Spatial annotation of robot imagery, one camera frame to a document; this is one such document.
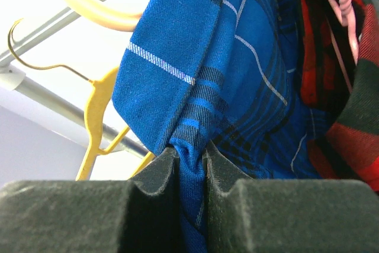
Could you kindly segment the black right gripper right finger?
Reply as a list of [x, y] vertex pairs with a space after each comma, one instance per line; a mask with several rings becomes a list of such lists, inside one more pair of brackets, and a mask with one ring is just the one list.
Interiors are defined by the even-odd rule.
[[207, 166], [209, 252], [377, 252], [378, 195], [356, 180], [260, 180], [213, 143]]

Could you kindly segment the beige plastic hanger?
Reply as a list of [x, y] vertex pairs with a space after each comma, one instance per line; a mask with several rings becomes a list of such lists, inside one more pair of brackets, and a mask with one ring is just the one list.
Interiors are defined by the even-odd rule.
[[132, 32], [142, 13], [122, 12], [112, 9], [100, 0], [64, 0], [68, 7], [86, 19], [105, 28]]

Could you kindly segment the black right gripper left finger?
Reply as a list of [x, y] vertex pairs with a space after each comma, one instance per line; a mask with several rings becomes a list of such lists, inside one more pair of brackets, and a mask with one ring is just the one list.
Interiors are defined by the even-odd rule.
[[179, 252], [178, 154], [125, 181], [17, 181], [1, 189], [2, 252]]

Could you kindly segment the blue plaid shirt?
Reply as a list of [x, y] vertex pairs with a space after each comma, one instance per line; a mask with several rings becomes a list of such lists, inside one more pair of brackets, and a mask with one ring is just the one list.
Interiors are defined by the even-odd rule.
[[201, 157], [209, 142], [255, 178], [318, 179], [307, 142], [297, 0], [150, 0], [126, 47], [113, 106], [155, 155], [179, 154], [182, 252], [206, 252]]

